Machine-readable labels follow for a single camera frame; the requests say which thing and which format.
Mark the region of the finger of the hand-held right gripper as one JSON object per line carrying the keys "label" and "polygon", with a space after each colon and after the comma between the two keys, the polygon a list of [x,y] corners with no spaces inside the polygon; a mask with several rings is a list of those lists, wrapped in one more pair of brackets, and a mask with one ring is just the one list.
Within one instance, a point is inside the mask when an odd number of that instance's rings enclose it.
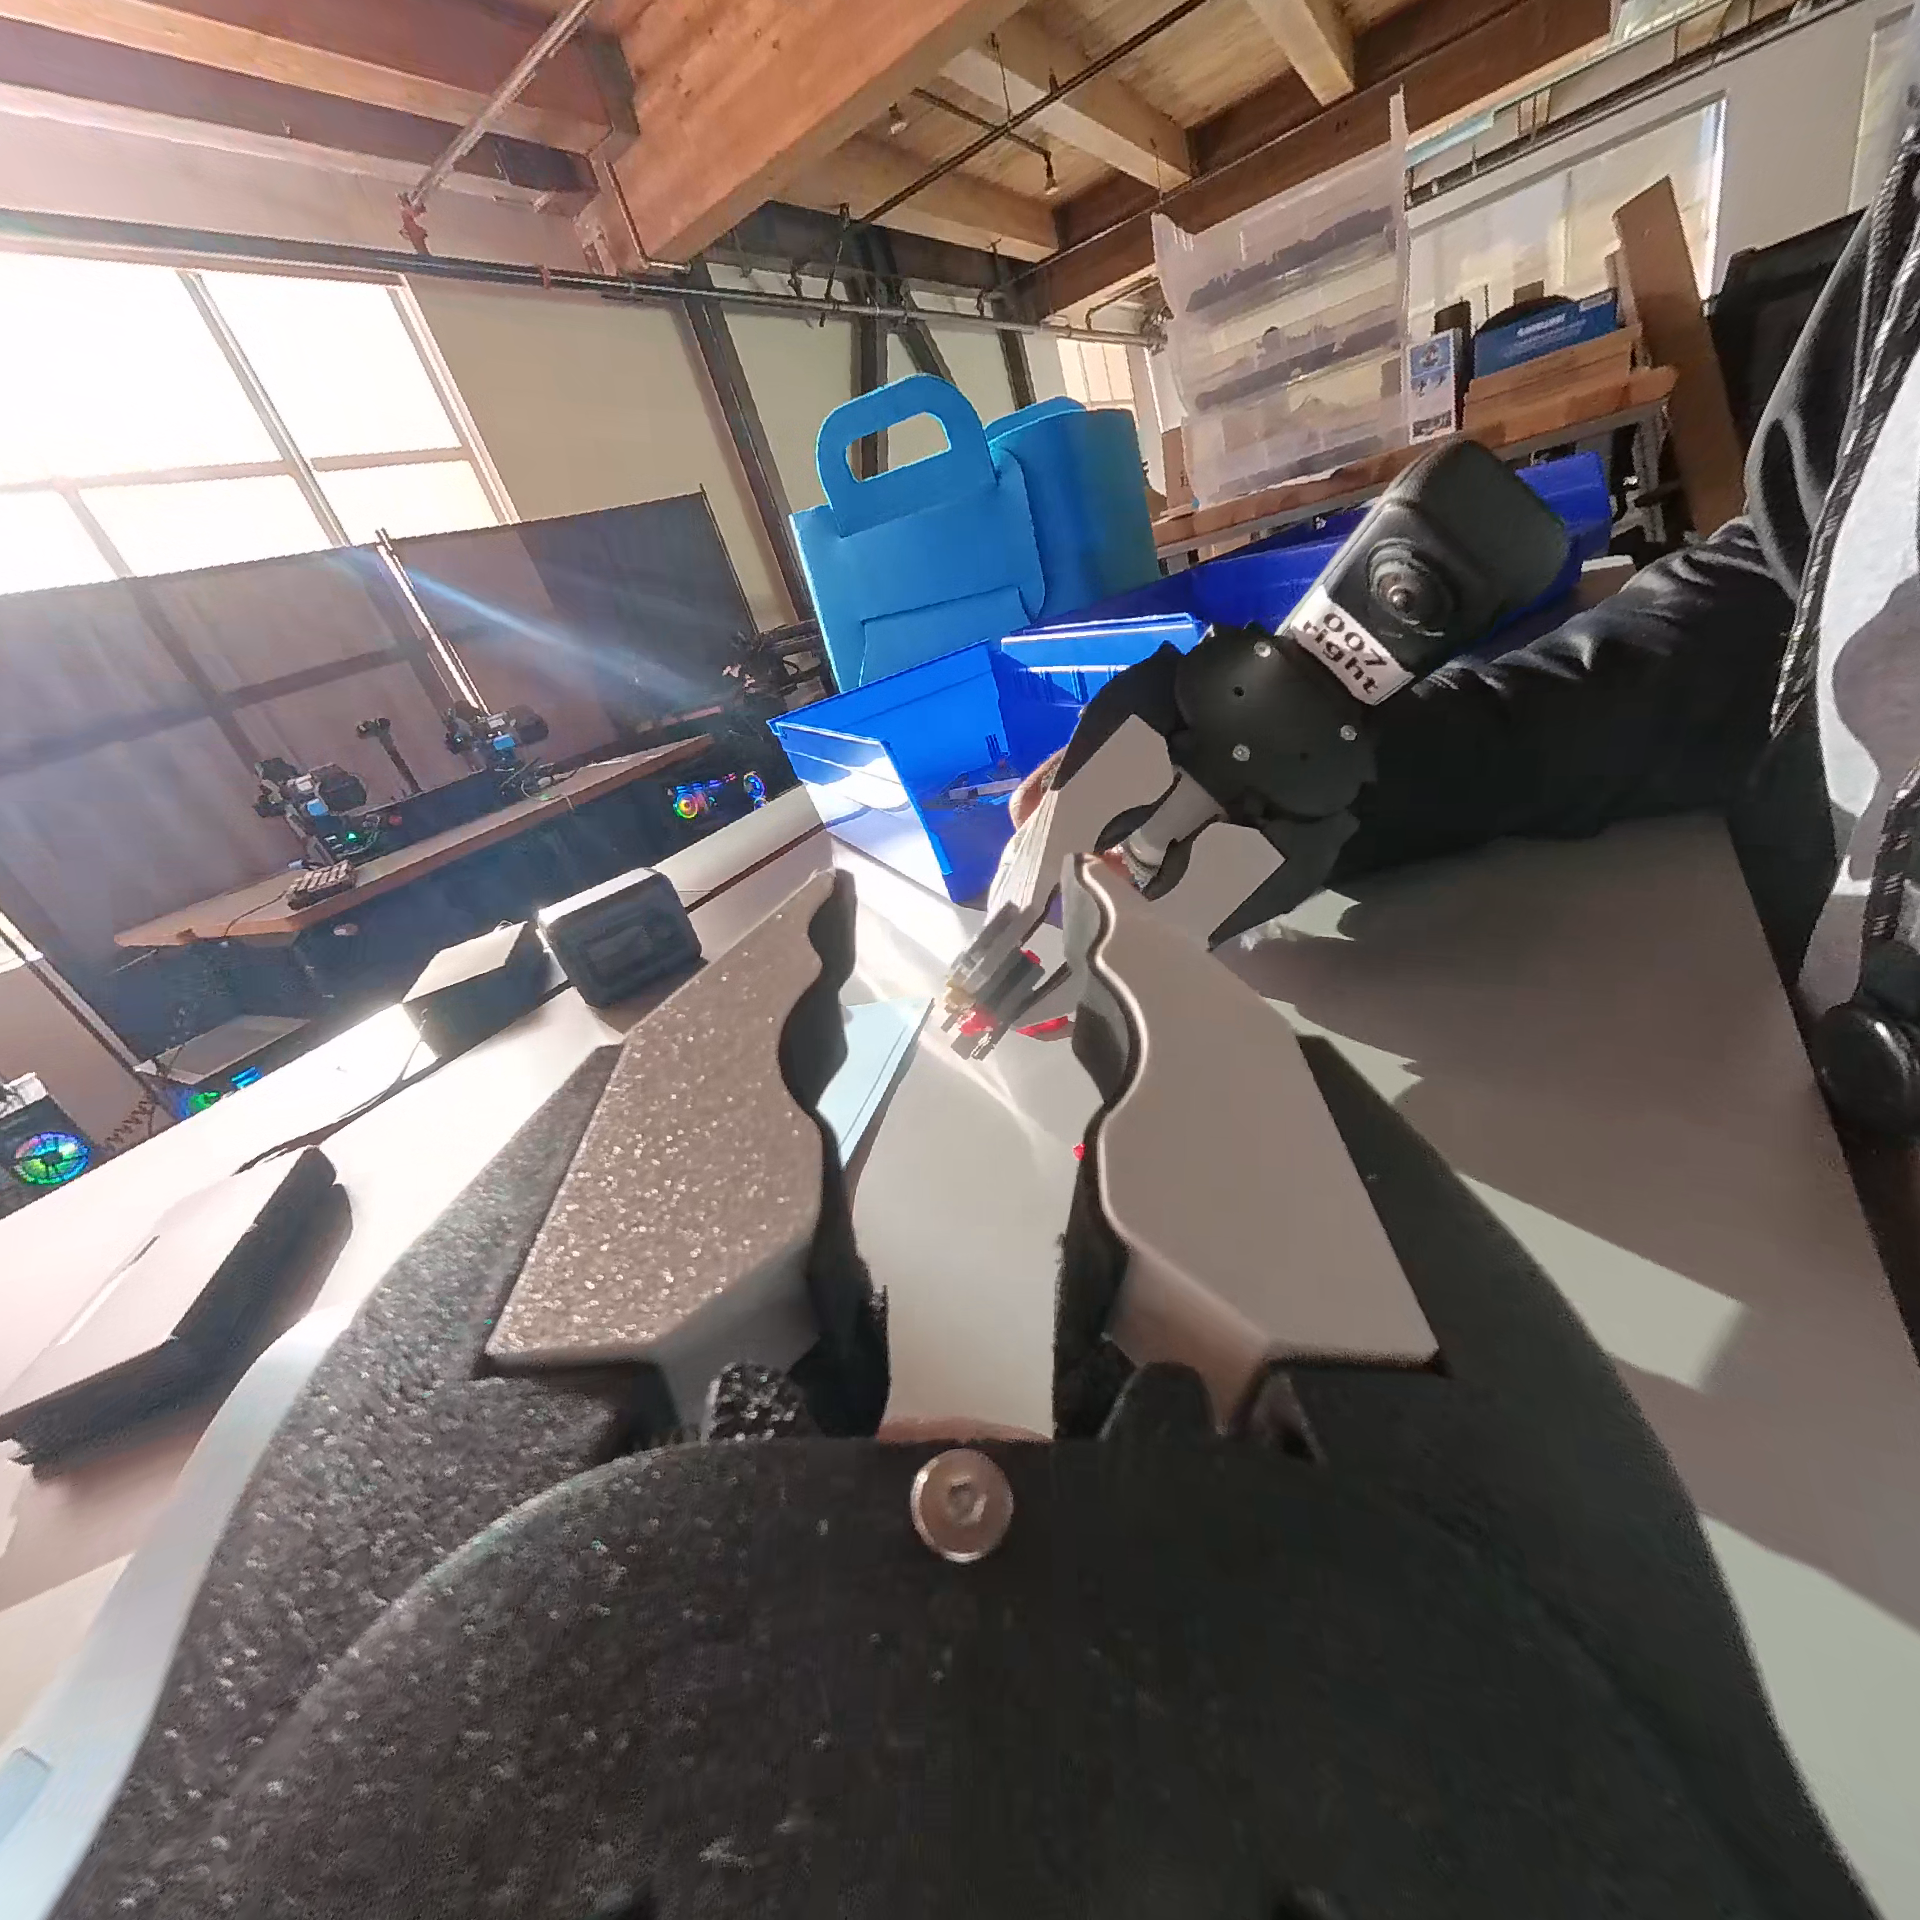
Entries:
{"label": "finger of the hand-held right gripper", "polygon": [[1111,736],[1072,780],[1053,780],[999,847],[984,915],[1042,915],[1072,853],[1099,853],[1140,828],[1175,791],[1166,736]]}
{"label": "finger of the hand-held right gripper", "polygon": [[1202,949],[1224,949],[1235,915],[1286,872],[1286,853],[1224,816],[1197,781],[1175,791],[1113,842],[1123,872],[1146,915]]}

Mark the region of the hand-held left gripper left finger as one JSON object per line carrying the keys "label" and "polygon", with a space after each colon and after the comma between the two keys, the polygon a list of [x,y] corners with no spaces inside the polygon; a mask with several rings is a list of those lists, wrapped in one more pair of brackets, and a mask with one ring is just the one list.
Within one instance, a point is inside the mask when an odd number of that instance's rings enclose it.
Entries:
{"label": "hand-held left gripper left finger", "polygon": [[888,1304],[823,1113],[851,971],[855,874],[816,872],[623,1031],[492,1372],[623,1372],[693,1423],[730,1367],[762,1367],[816,1430],[874,1435]]}

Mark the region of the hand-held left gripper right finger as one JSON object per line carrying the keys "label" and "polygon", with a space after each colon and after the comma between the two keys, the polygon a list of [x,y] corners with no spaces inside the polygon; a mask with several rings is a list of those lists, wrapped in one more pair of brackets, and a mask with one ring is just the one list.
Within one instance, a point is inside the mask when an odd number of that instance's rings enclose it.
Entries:
{"label": "hand-held left gripper right finger", "polygon": [[1278,1372],[1430,1372],[1438,1333],[1306,1045],[1099,853],[1063,874],[1072,1062],[1093,1083],[1063,1234],[1051,1423],[1197,1374],[1213,1430]]}

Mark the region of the toy brick model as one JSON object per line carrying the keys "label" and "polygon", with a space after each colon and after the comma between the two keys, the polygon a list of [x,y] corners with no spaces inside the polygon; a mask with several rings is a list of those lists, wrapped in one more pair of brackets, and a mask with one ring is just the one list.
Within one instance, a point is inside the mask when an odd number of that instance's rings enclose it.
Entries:
{"label": "toy brick model", "polygon": [[984,922],[947,967],[940,1031],[960,1062],[984,1062],[1011,1031],[1068,1025],[1072,967],[1036,943],[1063,910],[1063,857],[999,857],[984,891]]}

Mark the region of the person's right forearm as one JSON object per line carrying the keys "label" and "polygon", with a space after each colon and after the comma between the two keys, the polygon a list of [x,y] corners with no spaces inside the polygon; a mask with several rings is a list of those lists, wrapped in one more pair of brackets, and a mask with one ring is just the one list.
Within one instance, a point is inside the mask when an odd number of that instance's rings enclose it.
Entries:
{"label": "person's right forearm", "polygon": [[1766,740],[1792,622],[1793,579],[1737,515],[1548,635],[1443,661],[1377,714],[1335,881],[1723,809]]}

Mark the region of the grey desk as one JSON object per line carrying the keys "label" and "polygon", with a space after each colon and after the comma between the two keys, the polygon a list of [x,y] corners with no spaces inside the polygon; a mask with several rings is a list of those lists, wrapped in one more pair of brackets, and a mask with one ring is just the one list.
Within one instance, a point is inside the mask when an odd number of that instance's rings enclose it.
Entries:
{"label": "grey desk", "polygon": [[[816,872],[855,971],[960,910]],[[211,1413],[3,1740],[3,1913],[1916,1913],[1916,1351],[1715,816],[1335,881],[1213,954],[1438,1333],[1235,1430],[1051,1423],[1093,1083],[938,1027],[851,1180],[874,1435],[730,1367],[503,1374],[623,1031],[346,1120],[352,1290]]]}

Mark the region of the blue plastic bin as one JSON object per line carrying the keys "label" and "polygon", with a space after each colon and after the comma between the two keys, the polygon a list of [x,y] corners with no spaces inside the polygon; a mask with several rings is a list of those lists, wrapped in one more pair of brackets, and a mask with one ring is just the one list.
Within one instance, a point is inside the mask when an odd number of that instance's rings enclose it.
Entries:
{"label": "blue plastic bin", "polygon": [[980,905],[1011,837],[1011,791],[1068,752],[1123,668],[1197,641],[1197,615],[974,641],[774,719],[774,736],[835,837],[953,905]]}
{"label": "blue plastic bin", "polygon": [[[1564,560],[1548,579],[1543,592],[1529,603],[1509,609],[1489,632],[1529,628],[1548,609],[1571,603],[1571,587],[1591,560],[1607,555],[1618,501],[1609,501],[1609,472],[1600,451],[1564,451],[1519,470],[1519,476],[1559,515],[1564,528]],[[1192,622],[1235,622],[1235,628],[1278,628],[1306,587],[1320,579],[1320,566],[1346,547],[1346,540],[1361,528],[1363,507],[1337,513],[1337,515],[1313,515],[1286,535],[1265,535],[1245,547],[1228,547],[1216,560],[1186,566],[1140,592],[1129,592],[1129,615],[1192,615]]]}

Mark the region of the black power adapter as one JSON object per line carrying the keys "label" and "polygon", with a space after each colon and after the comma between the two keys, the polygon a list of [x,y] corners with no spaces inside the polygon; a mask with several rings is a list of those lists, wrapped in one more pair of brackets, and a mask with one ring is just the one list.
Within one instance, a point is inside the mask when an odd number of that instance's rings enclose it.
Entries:
{"label": "black power adapter", "polygon": [[663,872],[623,872],[535,915],[568,987],[607,1011],[707,961],[685,900]]}
{"label": "black power adapter", "polygon": [[493,922],[476,943],[437,954],[398,1005],[432,1062],[447,1068],[526,1017],[546,991],[551,954],[541,943],[541,922]]}

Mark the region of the wooden background table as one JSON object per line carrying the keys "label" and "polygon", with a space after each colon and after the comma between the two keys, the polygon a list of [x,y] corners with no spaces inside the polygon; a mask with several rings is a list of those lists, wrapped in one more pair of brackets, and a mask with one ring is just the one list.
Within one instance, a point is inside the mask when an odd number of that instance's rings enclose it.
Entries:
{"label": "wooden background table", "polygon": [[249,949],[292,949],[307,930],[331,922],[343,915],[365,915],[383,900],[398,900],[432,874],[462,872],[479,853],[516,847],[535,831],[555,831],[582,822],[591,807],[654,781],[663,772],[682,772],[685,760],[707,758],[712,736],[685,736],[669,747],[650,747],[633,758],[607,758],[591,769],[568,772],[555,791],[516,797],[508,809],[492,809],[479,822],[432,831],[406,847],[374,853],[352,872],[352,887],[324,891],[324,900],[300,900],[300,874],[269,874],[244,881],[225,900],[200,900],[186,910],[167,910],[147,922],[113,930],[113,949],[127,954],[167,954],[167,949],[220,949],[220,943],[249,943]]}

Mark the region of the blue cardboard box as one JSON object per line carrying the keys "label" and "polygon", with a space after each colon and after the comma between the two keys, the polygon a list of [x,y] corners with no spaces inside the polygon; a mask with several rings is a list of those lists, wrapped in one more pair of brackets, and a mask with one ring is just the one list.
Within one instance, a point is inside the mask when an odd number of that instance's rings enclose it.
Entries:
{"label": "blue cardboard box", "polygon": [[1473,326],[1473,381],[1523,370],[1543,352],[1581,347],[1619,331],[1619,293],[1600,287],[1581,299],[1519,299]]}

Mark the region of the flat black device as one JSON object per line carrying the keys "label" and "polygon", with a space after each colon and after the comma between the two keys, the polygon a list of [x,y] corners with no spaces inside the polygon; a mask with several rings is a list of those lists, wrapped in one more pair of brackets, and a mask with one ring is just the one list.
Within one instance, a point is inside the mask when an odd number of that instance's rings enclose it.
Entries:
{"label": "flat black device", "polygon": [[33,1476],[69,1466],[233,1379],[335,1213],[324,1145],[244,1162],[167,1209],[3,1386],[0,1442]]}

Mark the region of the wooden board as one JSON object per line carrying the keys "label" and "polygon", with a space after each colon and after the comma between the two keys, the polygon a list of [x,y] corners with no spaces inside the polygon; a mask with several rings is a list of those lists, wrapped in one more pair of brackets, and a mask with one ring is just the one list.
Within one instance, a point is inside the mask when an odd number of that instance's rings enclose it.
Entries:
{"label": "wooden board", "polygon": [[1748,513],[1748,451],[1669,178],[1618,206],[1618,258],[1641,347],[1673,374],[1665,402],[1669,451],[1692,535],[1708,540]]}

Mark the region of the person's torso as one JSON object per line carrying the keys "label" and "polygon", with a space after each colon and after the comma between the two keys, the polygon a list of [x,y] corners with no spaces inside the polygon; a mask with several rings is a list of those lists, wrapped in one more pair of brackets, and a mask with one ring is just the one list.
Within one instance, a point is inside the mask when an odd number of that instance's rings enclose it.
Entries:
{"label": "person's torso", "polygon": [[1920,125],[1916,15],[1890,178],[1750,447],[1750,524],[1808,535],[1766,747],[1728,816],[1810,1069],[1858,1135],[1916,1145],[1920,760]]}

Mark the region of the dark partition screen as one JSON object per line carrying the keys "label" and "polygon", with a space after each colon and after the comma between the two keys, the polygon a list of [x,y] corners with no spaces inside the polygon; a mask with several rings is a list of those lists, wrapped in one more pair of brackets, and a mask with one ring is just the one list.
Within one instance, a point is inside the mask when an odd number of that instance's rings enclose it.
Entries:
{"label": "dark partition screen", "polygon": [[551,724],[551,758],[635,740],[724,694],[762,632],[707,493],[394,540],[150,582],[10,592],[0,615],[3,915],[63,967],[113,934],[292,857],[255,760],[335,760],[394,797],[385,719],[425,791],[452,682]]}

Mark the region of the large window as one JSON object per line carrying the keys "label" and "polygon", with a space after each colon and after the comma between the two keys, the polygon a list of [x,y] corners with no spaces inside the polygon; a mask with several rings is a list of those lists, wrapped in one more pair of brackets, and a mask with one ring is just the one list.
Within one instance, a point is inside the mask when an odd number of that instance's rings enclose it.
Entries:
{"label": "large window", "polygon": [[3,592],[508,515],[398,282],[3,250]]}

